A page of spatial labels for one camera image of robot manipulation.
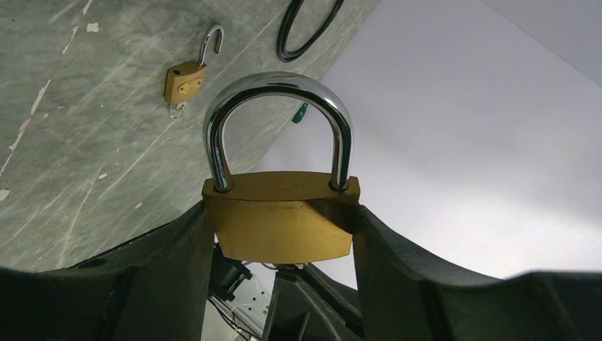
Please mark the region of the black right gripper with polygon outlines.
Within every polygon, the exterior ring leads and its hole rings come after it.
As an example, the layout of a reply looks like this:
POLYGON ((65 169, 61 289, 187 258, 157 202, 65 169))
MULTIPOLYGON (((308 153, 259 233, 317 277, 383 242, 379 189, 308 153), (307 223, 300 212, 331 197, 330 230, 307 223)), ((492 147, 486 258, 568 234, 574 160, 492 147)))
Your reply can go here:
POLYGON ((270 266, 267 288, 249 264, 214 245, 207 307, 234 340, 362 340, 357 290, 313 264, 270 266))

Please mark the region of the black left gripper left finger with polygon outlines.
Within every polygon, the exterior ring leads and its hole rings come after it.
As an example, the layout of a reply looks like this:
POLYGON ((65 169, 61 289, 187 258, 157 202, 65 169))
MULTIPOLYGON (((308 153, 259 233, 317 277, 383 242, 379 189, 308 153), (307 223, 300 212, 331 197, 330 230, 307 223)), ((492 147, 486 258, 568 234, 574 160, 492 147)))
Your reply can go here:
POLYGON ((200 340, 214 235, 203 202, 66 268, 1 270, 2 340, 200 340))

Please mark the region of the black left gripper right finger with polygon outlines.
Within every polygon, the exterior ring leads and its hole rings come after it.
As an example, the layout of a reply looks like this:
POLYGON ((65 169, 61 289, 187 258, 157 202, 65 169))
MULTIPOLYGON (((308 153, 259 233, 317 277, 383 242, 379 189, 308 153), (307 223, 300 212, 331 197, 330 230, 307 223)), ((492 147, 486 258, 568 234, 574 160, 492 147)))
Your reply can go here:
POLYGON ((367 207, 353 235, 367 340, 600 340, 601 275, 498 279, 406 239, 367 207))

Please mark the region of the large brass padlock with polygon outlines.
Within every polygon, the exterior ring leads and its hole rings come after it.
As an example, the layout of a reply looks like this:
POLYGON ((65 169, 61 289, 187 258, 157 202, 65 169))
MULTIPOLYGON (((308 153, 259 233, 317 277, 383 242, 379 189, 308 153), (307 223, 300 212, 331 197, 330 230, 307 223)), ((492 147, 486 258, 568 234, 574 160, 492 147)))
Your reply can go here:
POLYGON ((239 261, 305 264, 351 251, 361 189, 350 174, 354 130, 343 102, 322 83, 291 72, 261 72, 225 87, 204 119, 211 178, 202 198, 224 256, 239 261), (284 96, 311 104, 333 133, 329 173, 232 174, 224 148, 230 115, 253 99, 284 96))

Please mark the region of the small brass padlock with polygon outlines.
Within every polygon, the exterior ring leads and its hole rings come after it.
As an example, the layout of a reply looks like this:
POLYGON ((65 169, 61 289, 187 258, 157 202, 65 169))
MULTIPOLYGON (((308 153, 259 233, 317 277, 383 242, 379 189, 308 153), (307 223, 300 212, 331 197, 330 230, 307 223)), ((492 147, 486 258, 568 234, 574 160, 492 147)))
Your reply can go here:
POLYGON ((224 27, 220 23, 213 23, 202 37, 197 59, 181 63, 167 71, 164 100, 167 103, 168 115, 172 119, 182 117, 187 103, 202 89, 207 69, 205 57, 213 35, 216 35, 213 51, 218 55, 223 44, 224 27))

